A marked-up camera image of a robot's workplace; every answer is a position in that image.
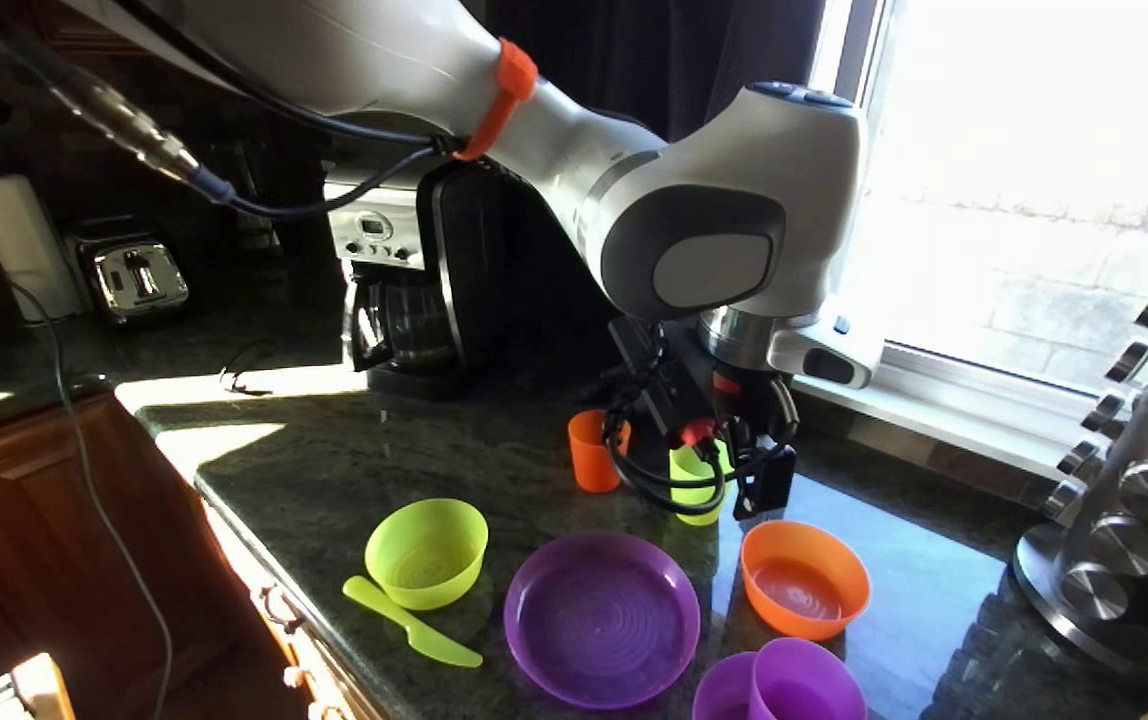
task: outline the kitchen counter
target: kitchen counter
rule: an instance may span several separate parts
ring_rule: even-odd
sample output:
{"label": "kitchen counter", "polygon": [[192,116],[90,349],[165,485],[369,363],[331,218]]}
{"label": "kitchen counter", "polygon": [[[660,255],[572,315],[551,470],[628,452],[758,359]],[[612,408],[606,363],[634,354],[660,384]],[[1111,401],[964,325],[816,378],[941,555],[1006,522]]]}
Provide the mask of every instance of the kitchen counter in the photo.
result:
{"label": "kitchen counter", "polygon": [[[614,493],[579,495],[563,419],[574,393],[492,389],[453,405],[363,393],[345,368],[121,384],[121,401],[305,605],[345,668],[387,718],[574,718],[531,689],[505,649],[517,568],[563,534],[630,534],[674,555],[698,597],[698,653],[660,702],[622,718],[688,718],[698,672],[770,633],[734,584],[747,526],[717,530]],[[485,653],[480,672],[406,653],[405,633],[339,597],[363,572],[381,517],[418,495],[462,495],[492,526],[480,584],[430,626]],[[1036,517],[943,485],[847,440],[803,431],[784,517],[847,542],[870,572],[867,613],[830,646],[870,718],[1138,718],[1126,689],[1063,649],[1006,579]]]}

